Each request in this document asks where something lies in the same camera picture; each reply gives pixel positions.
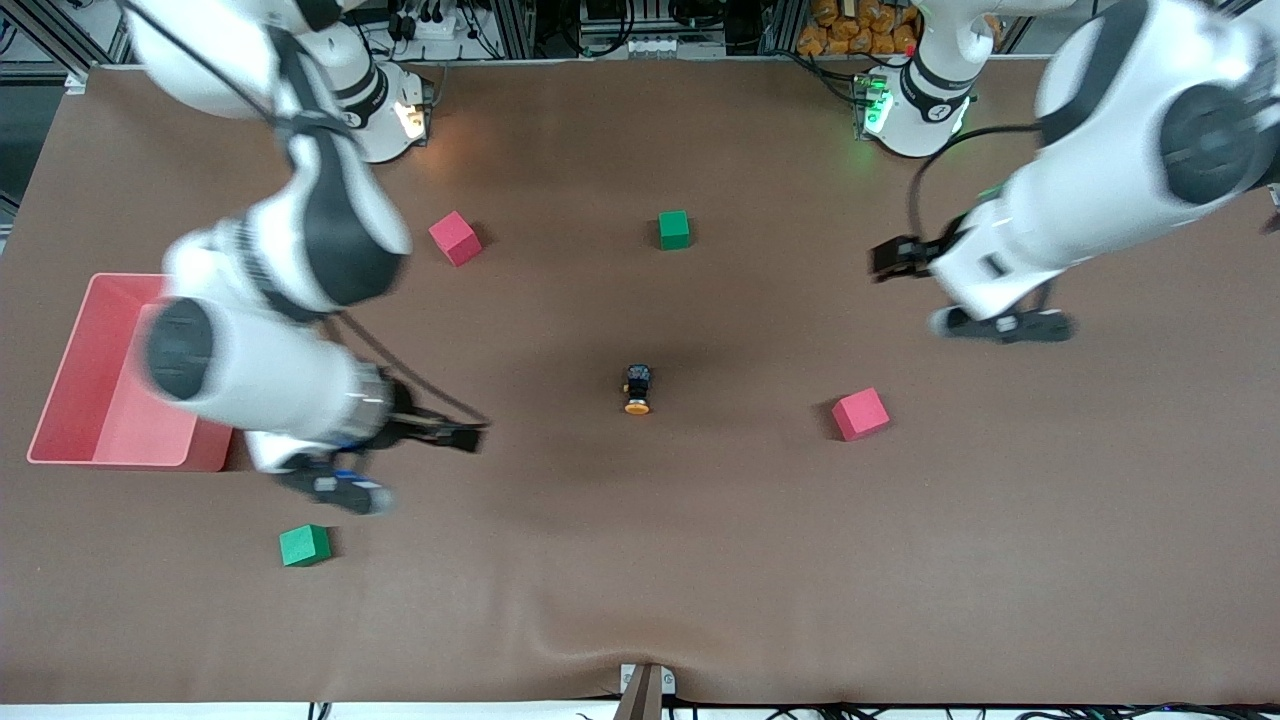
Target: small figurine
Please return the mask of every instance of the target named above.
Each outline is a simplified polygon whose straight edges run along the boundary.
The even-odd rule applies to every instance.
[[[622,386],[622,392],[627,393],[627,404],[623,406],[631,415],[649,414],[649,380],[653,373],[649,365],[631,365],[627,368],[627,382]]]

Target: black cable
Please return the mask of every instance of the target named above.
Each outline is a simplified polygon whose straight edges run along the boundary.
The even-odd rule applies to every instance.
[[[564,18],[564,8],[567,5],[572,5],[572,3],[575,3],[575,1],[576,0],[561,0],[561,3],[559,3],[559,13],[561,13],[561,18],[559,18],[559,33],[561,33],[561,37],[564,38],[564,44],[568,45],[570,50],[572,50],[579,56],[581,56],[581,58],[603,58],[604,55],[608,55],[611,53],[616,53],[617,50],[620,50],[623,45],[627,44],[627,40],[631,38],[631,32],[636,27],[636,10],[635,10],[635,6],[632,5],[634,0],[622,0],[622,13],[618,15],[618,37],[616,37],[613,40],[613,42],[607,49],[600,50],[600,51],[595,51],[595,50],[590,50],[590,49],[582,47],[579,44],[579,41],[573,40],[573,37],[570,35],[570,28],[573,24],[577,24],[579,27],[581,27],[581,20],[579,20],[577,18],[570,18],[570,19]]]
[[[792,61],[799,64],[801,68],[809,70],[810,74],[822,81],[822,85],[827,88],[827,92],[831,92],[841,101],[851,106],[861,106],[867,104],[865,101],[859,100],[852,95],[847,95],[845,91],[840,88],[840,86],[836,85],[836,81],[852,82],[854,76],[851,74],[841,74],[831,70],[824,70],[818,67],[818,63],[814,63],[813,60],[806,60],[790,50],[765,50],[764,55],[781,55],[783,58],[791,58]]]
[[[951,150],[952,147],[955,147],[956,145],[960,145],[961,142],[973,140],[975,137],[982,137],[984,135],[1002,135],[1002,133],[1015,133],[1015,132],[1039,132],[1039,131],[1041,131],[1041,126],[1039,124],[1029,124],[1029,126],[991,126],[991,127],[978,128],[975,131],[963,132],[963,133],[952,137],[937,152],[934,152],[933,155],[929,155],[928,159],[925,159],[924,163],[919,167],[919,169],[915,170],[915,176],[911,178],[911,188],[908,191],[908,195],[906,195],[906,218],[908,218],[908,220],[911,224],[911,234],[914,234],[915,237],[918,237],[920,240],[924,240],[924,224],[920,222],[920,183],[924,181],[924,173],[927,173],[929,170],[929,168],[933,167],[933,163],[937,163],[938,158],[941,158],[943,154],[946,154],[947,150]],[[1061,720],[1060,716],[1050,716],[1050,715],[1044,715],[1044,714],[1042,714],[1042,715],[1019,716],[1018,720],[1032,720],[1034,717],[1046,717],[1046,719],[1047,717],[1055,717],[1055,720]]]
[[[215,78],[218,78],[218,81],[221,82],[223,85],[225,85],[228,87],[228,90],[230,90],[237,96],[239,96],[239,99],[243,100],[246,105],[248,105],[250,108],[252,108],[253,111],[257,113],[259,117],[261,117],[269,124],[273,124],[273,126],[275,124],[275,117],[266,109],[266,106],[264,106],[261,102],[259,102],[257,100],[255,100],[244,88],[242,88],[241,86],[238,86],[234,82],[232,82],[232,79],[229,77],[227,77],[225,73],[223,73],[216,67],[214,67],[214,64],[210,63],[209,60],[206,60],[201,54],[198,54],[195,50],[192,50],[191,46],[187,45],[186,42],[183,42],[178,36],[175,36],[174,33],[169,32],[169,28],[166,28],[163,24],[160,24],[160,22],[156,20],[154,17],[151,17],[150,13],[147,13],[146,10],[142,10],[141,8],[138,8],[138,5],[133,0],[116,0],[116,3],[119,3],[120,6],[123,6],[125,10],[129,10],[131,13],[133,13],[134,15],[137,15],[138,19],[141,19],[146,24],[151,26],[151,29],[156,31],[160,35],[160,37],[163,37],[163,38],[168,40],[169,42],[172,42],[173,45],[175,45],[188,58],[191,58],[192,60],[195,60],[197,65],[200,65],[201,68],[205,68],[205,70],[207,70],[211,76],[214,76]]]
[[[338,319],[342,320],[342,323],[347,325],[351,329],[351,332],[356,333],[360,337],[360,340],[370,347],[370,350],[376,352],[388,365],[392,365],[393,368],[399,370],[402,375],[412,380],[413,384],[416,384],[419,388],[435,396],[436,400],[444,402],[445,405],[452,406],[454,410],[470,415],[477,423],[475,425],[476,429],[484,429],[492,424],[488,415],[467,405],[466,402],[462,402],[461,400],[453,397],[452,395],[444,392],[443,389],[435,387],[426,378],[413,372],[412,368],[406,365],[403,360],[397,357],[394,352],[392,352],[390,350],[387,348],[385,345],[379,342],[378,338],[374,337],[374,334],[370,333],[367,329],[365,329],[365,327],[361,325],[355,318],[352,318],[347,313],[338,313]]]
[[[8,20],[4,23],[4,29],[13,31],[9,33],[9,40],[4,40],[4,32],[0,31],[0,41],[4,41],[4,47],[0,47],[0,55],[4,55],[13,47],[15,40],[18,40],[18,26],[12,26]]]
[[[906,59],[906,60],[904,60],[901,63],[890,63],[888,60],[886,60],[883,58],[877,58],[876,55],[872,55],[870,53],[850,53],[849,56],[850,58],[867,58],[868,60],[876,63],[877,65],[879,65],[882,68],[893,68],[893,69],[905,68],[911,61],[910,59]]]
[[[810,73],[817,74],[817,76],[822,76],[822,77],[828,77],[831,79],[844,79],[844,81],[852,81],[854,79],[854,74],[852,73],[849,73],[849,74],[846,74],[846,73],[837,73],[837,72],[833,72],[833,70],[828,70],[828,69],[820,68],[820,67],[818,67],[818,63],[815,60],[806,59],[806,58],[804,58],[801,55],[797,55],[796,53],[792,53],[790,50],[781,50],[781,49],[778,49],[778,50],[765,50],[764,53],[762,53],[762,55],[778,55],[778,56],[782,56],[782,58],[790,58],[791,61],[794,61],[795,64],[800,65],[801,68],[809,70]]]
[[[462,19],[466,20],[471,32],[476,33],[475,41],[480,44],[480,49],[494,60],[500,60],[502,54],[498,53],[497,46],[490,42],[489,36],[485,35],[484,26],[480,24],[480,15],[476,14],[476,9],[471,5],[471,0],[462,0],[458,3],[458,10],[462,12]]]

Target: wire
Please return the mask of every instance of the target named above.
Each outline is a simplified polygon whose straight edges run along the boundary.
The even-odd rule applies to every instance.
[[[1193,712],[1197,715],[1208,715],[1211,717],[1219,717],[1221,720],[1263,720],[1261,712],[1263,710],[1270,711],[1271,706],[1206,706],[1206,705],[1193,705],[1187,702],[1170,702],[1165,705],[1155,705],[1149,707],[1134,707],[1125,706],[1124,710],[1116,710],[1114,707],[1094,707],[1088,706],[1083,708],[1064,707],[1061,714],[1046,712],[1043,710],[1033,710],[1030,712],[1023,712],[1018,716],[1018,720],[1133,720],[1143,715],[1149,715],[1152,712]]]
[[[275,124],[275,117],[271,114],[270,110],[266,109],[265,105],[262,105],[261,102],[259,102],[257,100],[255,100],[248,94],[248,91],[246,91],[244,88],[242,88],[239,85],[237,85],[236,82],[233,82],[229,77],[227,77],[225,73],[223,73],[216,67],[214,67],[214,64],[210,63],[209,60],[206,60],[204,55],[201,55],[201,54],[196,53],[195,50],[192,50],[189,45],[187,45],[186,42],[183,42],[173,32],[170,32],[169,28],[166,28],[163,24],[160,24],[160,22],[156,20],[154,17],[151,17],[150,13],[147,13],[146,10],[138,8],[137,3],[134,3],[133,0],[118,0],[118,1],[120,3],[120,5],[125,10],[129,10],[131,13],[133,13],[134,15],[137,15],[138,19],[141,19],[143,23],[151,26],[151,29],[156,31],[160,35],[160,37],[163,37],[163,38],[168,40],[169,42],[172,42],[173,45],[175,45],[188,58],[191,58],[192,60],[195,60],[197,65],[200,65],[201,68],[205,68],[205,70],[207,70],[211,76],[214,76],[215,78],[218,78],[219,82],[221,82],[223,85],[225,85],[232,92],[234,92],[237,96],[239,96],[239,99],[243,100],[246,105],[248,105],[250,108],[252,108],[253,111],[257,113],[259,117],[261,117],[269,124],[273,124],[273,126]]]
[[[867,102],[864,100],[859,100],[859,99],[854,97],[852,95],[847,95],[844,90],[840,88],[840,86],[836,85],[836,81],[840,81],[840,82],[852,82],[854,81],[854,76],[846,76],[846,74],[841,74],[841,73],[833,73],[831,70],[824,70],[824,69],[822,69],[822,68],[818,67],[818,63],[812,61],[812,60],[806,60],[806,59],[801,58],[800,55],[796,55],[795,53],[792,53],[790,50],[767,50],[764,54],[765,55],[781,55],[781,56],[785,56],[785,58],[791,58],[801,68],[809,70],[813,76],[815,76],[819,81],[822,81],[822,85],[827,88],[827,92],[831,92],[832,95],[835,95],[836,97],[838,97],[841,101],[844,101],[844,102],[846,102],[846,104],[849,104],[851,106],[855,106],[855,108],[856,106],[867,105]]]
[[[984,135],[1002,135],[1002,133],[1019,133],[1019,132],[1039,132],[1039,124],[1029,126],[991,126],[984,128],[978,128],[975,131],[963,132],[947,141],[937,152],[929,155],[928,159],[915,170],[915,176],[911,178],[911,188],[906,195],[906,217],[911,223],[911,234],[918,238],[924,238],[924,224],[920,222],[920,183],[924,181],[924,173],[933,167],[933,163],[938,161],[947,150],[951,150],[961,142],[966,142],[975,137],[982,137]],[[1032,715],[1030,717],[1019,717],[1018,720],[1032,720],[1032,717],[1038,717]]]
[[[591,49],[584,49],[576,40],[573,40],[570,36],[570,33],[568,33],[570,27],[572,24],[575,24],[575,23],[579,24],[579,27],[581,27],[581,20],[571,19],[570,22],[566,22],[564,20],[564,8],[567,5],[570,5],[570,4],[572,4],[573,0],[561,0],[561,4],[559,4],[559,13],[561,13],[561,22],[559,22],[561,28],[559,28],[559,32],[561,32],[561,37],[564,38],[564,42],[568,45],[570,50],[572,50],[573,53],[576,53],[579,56],[582,56],[582,58],[603,58],[604,55],[608,55],[611,53],[616,53],[623,45],[627,44],[627,40],[631,38],[631,32],[636,27],[636,9],[632,5],[632,1],[634,0],[622,0],[622,13],[618,15],[618,37],[616,37],[613,40],[613,42],[607,49],[600,50],[600,51],[595,51],[595,50],[591,50]]]
[[[822,76],[822,77],[828,77],[831,79],[845,79],[845,81],[852,81],[854,79],[854,74],[852,73],[845,74],[845,73],[837,73],[837,72],[832,72],[832,70],[820,68],[820,67],[818,67],[818,61],[817,60],[805,59],[805,58],[803,58],[803,56],[800,56],[800,55],[797,55],[797,54],[795,54],[795,53],[792,53],[790,50],[765,50],[764,53],[762,53],[762,55],[780,55],[782,58],[791,58],[791,60],[794,63],[796,63],[801,68],[809,70],[810,73],[817,74],[817,76]]]
[[[485,415],[484,413],[444,392],[443,389],[430,383],[426,378],[413,372],[412,368],[406,365],[403,360],[397,357],[394,352],[392,352],[390,350],[387,348],[385,345],[379,342],[378,338],[374,337],[371,332],[365,329],[365,327],[361,325],[355,318],[352,318],[347,313],[338,313],[338,319],[342,320],[342,324],[347,325],[347,328],[349,328],[351,332],[356,333],[360,337],[360,340],[364,341],[364,343],[370,347],[370,350],[381,356],[381,359],[388,365],[399,370],[401,374],[412,380],[413,384],[416,384],[419,388],[435,396],[440,402],[452,406],[454,410],[458,410],[465,415],[470,415],[474,420],[476,420],[477,429],[488,428],[490,424],[493,424],[492,420],[489,420],[488,415]]]
[[[462,54],[462,49],[458,49],[458,55]],[[449,81],[449,63],[444,63],[444,74],[440,76],[440,85],[435,86],[435,91],[431,92],[431,109],[434,110],[436,105],[444,100],[444,83]]]
[[[502,59],[502,53],[498,53],[498,47],[489,41],[489,36],[484,32],[484,24],[480,23],[480,17],[476,14],[475,6],[471,0],[463,0],[458,3],[458,10],[462,12],[462,19],[466,20],[467,27],[476,35],[475,40],[480,44],[480,49],[489,54],[494,60]]]
[[[4,31],[12,29],[9,33],[9,40],[4,40]],[[4,55],[13,47],[14,41],[18,40],[18,27],[9,24],[9,20],[4,20],[4,28],[0,28],[0,41],[4,41],[4,47],[0,47],[0,55]]]

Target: foam block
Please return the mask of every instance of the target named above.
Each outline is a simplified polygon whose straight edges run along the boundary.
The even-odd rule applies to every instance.
[[[888,413],[876,388],[867,388],[844,397],[831,410],[845,441],[858,439],[888,424]]]
[[[471,229],[456,210],[431,225],[430,233],[431,240],[454,268],[480,254],[480,238],[476,237],[476,231]]]
[[[658,234],[663,250],[689,247],[689,215],[684,210],[671,210],[658,215]]]
[[[280,533],[280,561],[289,568],[306,568],[332,556],[329,530],[320,525],[302,525]]]

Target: brown tablecloth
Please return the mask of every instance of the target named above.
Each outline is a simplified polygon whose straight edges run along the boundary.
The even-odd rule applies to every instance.
[[[970,127],[1029,119],[1041,68],[993,63]],[[957,149],[929,224],[1030,150]],[[26,462],[90,275],[287,178],[262,126],[95,72],[0,259],[0,698],[553,698],[650,660],[716,702],[1280,700],[1267,200],[1068,273],[1070,343],[996,347],[865,275],[915,167],[790,64],[453,70],[379,169],[420,251],[356,315],[497,425],[379,455],[399,506],[355,518],[247,471]],[[426,236],[454,209],[488,243],[462,269]],[[655,249],[669,209],[691,250]],[[865,387],[893,427],[835,442]],[[342,556],[280,568],[302,523]]]

